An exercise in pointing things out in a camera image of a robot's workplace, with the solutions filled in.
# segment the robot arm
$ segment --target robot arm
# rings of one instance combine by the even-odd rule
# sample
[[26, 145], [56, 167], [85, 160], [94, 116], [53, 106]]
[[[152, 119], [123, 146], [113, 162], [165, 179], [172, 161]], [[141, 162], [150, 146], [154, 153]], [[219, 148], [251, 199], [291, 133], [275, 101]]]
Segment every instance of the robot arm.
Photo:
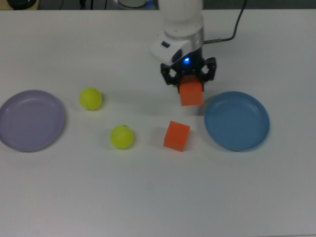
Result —
[[159, 0], [164, 18], [163, 30], [150, 53], [171, 66], [183, 56], [199, 49], [204, 43], [202, 0]]
[[184, 76], [195, 75], [202, 84], [214, 79], [215, 58], [204, 60], [202, 46], [202, 0], [158, 0], [163, 15], [163, 30], [150, 49], [150, 54], [162, 64], [160, 70], [168, 85], [178, 87]]

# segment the yellow tennis ball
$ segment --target yellow tennis ball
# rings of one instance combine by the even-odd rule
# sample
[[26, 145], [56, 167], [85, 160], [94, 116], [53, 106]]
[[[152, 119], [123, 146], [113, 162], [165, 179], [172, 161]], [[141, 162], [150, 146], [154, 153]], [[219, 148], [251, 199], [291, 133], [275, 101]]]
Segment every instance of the yellow tennis ball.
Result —
[[96, 88], [87, 87], [80, 93], [80, 104], [87, 110], [96, 110], [102, 103], [102, 94]]
[[118, 149], [129, 148], [134, 141], [132, 129], [126, 125], [119, 125], [113, 128], [111, 132], [111, 142]]

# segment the table surface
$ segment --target table surface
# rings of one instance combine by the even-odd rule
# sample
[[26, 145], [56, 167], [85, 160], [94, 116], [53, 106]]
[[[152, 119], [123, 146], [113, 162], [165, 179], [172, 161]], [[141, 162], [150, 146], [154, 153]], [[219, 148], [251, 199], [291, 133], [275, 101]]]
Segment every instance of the table surface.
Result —
[[[204, 11], [205, 37], [231, 36], [239, 11]], [[0, 103], [28, 89], [56, 95], [67, 122], [37, 153], [0, 144], [0, 230], [8, 237], [250, 237], [316, 233], [316, 10], [246, 10], [237, 37], [205, 45], [215, 81], [266, 107], [264, 144], [236, 153], [206, 133], [202, 107], [181, 107], [149, 48], [158, 11], [0, 14]], [[84, 110], [94, 86], [102, 108]], [[191, 126], [186, 150], [164, 148], [171, 120]], [[134, 146], [116, 150], [111, 129]]]

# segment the lavender plate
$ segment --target lavender plate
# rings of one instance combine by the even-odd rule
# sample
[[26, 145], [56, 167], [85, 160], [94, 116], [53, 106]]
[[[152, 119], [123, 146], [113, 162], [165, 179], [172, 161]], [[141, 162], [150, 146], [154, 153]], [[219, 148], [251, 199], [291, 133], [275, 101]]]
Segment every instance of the lavender plate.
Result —
[[17, 151], [35, 152], [50, 145], [65, 120], [61, 102], [42, 90], [27, 90], [0, 108], [0, 140]]

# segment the orange cube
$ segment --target orange cube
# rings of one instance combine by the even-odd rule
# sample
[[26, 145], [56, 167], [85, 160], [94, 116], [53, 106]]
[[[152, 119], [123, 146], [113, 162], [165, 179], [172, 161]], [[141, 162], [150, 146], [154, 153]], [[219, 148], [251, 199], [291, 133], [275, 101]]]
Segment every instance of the orange cube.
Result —
[[171, 121], [163, 145], [180, 152], [184, 151], [189, 131], [190, 126]]
[[203, 104], [202, 83], [194, 75], [182, 78], [180, 81], [179, 93], [182, 106]]

